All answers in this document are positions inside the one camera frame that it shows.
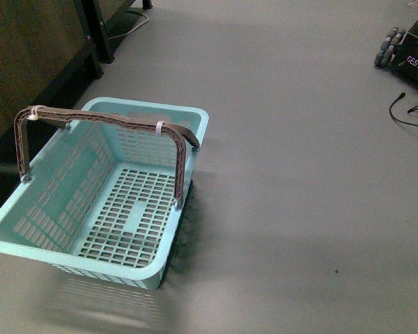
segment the basket grid bottom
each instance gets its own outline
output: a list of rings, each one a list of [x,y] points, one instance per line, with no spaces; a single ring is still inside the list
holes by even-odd
[[[155,258],[171,208],[174,175],[115,168],[87,219],[78,256],[142,268]]]

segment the light blue basket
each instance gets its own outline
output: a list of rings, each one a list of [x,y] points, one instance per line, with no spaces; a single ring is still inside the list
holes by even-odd
[[[208,114],[101,97],[85,111],[163,120],[200,143]],[[184,196],[198,152],[187,144]],[[86,121],[60,129],[0,209],[0,253],[147,289],[159,286],[182,208],[174,205],[176,147],[168,137]]]

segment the wire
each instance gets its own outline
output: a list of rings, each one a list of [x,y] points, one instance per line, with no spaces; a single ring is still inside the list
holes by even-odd
[[[131,13],[133,13],[133,14],[135,14],[135,15],[143,16],[143,17],[145,17],[146,19],[145,19],[143,22],[141,22],[140,24],[137,24],[136,26],[134,26],[133,28],[131,28],[131,29],[130,29],[127,33],[122,33],[122,34],[120,34],[120,35],[112,36],[112,37],[110,37],[110,38],[109,38],[109,40],[113,40],[114,38],[119,38],[119,37],[125,37],[125,36],[127,36],[127,35],[131,34],[133,31],[138,30],[138,29],[139,29],[139,28],[141,28],[144,24],[146,24],[147,22],[149,22],[149,21],[150,21],[150,17],[149,17],[149,16],[147,16],[147,15],[145,15],[145,14],[143,14],[143,13],[138,13],[138,12],[131,12]]]
[[[397,123],[401,123],[401,124],[405,124],[405,125],[412,125],[413,127],[418,127],[418,124],[414,124],[414,123],[409,123],[409,122],[404,122],[403,120],[399,120],[398,118],[396,118],[395,116],[394,116],[394,114],[392,113],[392,108],[393,108],[393,106],[399,101],[399,100],[401,100],[403,97],[405,97],[405,93],[401,93],[397,98],[396,98],[396,100],[394,100],[393,101],[393,103],[390,105],[390,107],[389,107],[389,113],[390,113],[390,117],[392,118],[392,120],[394,121],[394,122],[397,122]],[[412,108],[412,109],[410,109],[409,111],[414,111],[413,109],[415,109],[415,110],[418,110],[418,108],[417,108],[418,106],[415,106],[414,108]]]

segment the plastic basket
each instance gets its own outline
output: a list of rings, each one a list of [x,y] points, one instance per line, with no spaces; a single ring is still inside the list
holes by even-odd
[[[136,287],[159,286],[208,114],[101,97],[15,122],[22,183],[0,209],[0,253]],[[67,123],[29,164],[26,122]]]

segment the wooden panel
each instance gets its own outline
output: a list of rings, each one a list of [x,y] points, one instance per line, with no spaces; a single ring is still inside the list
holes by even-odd
[[[0,0],[0,135],[85,41],[72,0]]]
[[[107,23],[121,6],[129,6],[131,4],[130,2],[133,3],[134,0],[128,1],[128,3],[127,0],[99,0],[99,7],[104,22]]]

